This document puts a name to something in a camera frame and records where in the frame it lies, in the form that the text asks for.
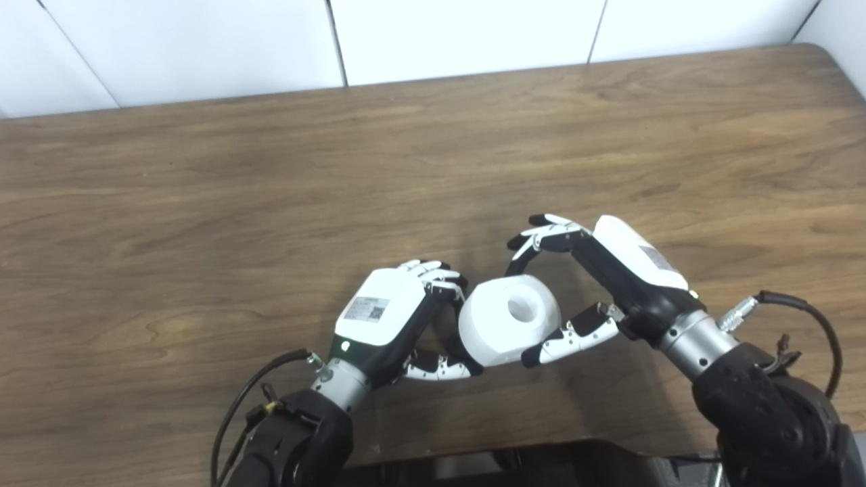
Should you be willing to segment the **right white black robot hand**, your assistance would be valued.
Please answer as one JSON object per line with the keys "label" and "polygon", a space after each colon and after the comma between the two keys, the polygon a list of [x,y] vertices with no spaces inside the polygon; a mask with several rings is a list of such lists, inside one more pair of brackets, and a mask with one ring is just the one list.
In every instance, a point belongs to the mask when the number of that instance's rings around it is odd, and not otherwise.
{"label": "right white black robot hand", "polygon": [[601,220],[593,230],[550,213],[533,214],[528,222],[528,230],[507,241],[514,255],[505,275],[523,274],[541,252],[569,253],[624,313],[618,328],[628,339],[658,350],[679,319],[706,312],[678,271],[656,266],[644,250],[650,246],[647,241],[636,243],[620,235],[613,250],[602,240]]}

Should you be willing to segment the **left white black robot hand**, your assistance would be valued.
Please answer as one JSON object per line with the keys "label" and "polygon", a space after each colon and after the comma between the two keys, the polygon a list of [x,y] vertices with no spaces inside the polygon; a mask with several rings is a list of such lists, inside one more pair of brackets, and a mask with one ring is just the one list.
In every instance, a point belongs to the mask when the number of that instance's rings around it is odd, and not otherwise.
{"label": "left white black robot hand", "polygon": [[483,374],[484,367],[467,355],[417,345],[442,307],[460,315],[467,287],[467,278],[441,261],[415,259],[374,269],[338,315],[329,360],[355,367],[370,388],[401,378],[458,380]]}

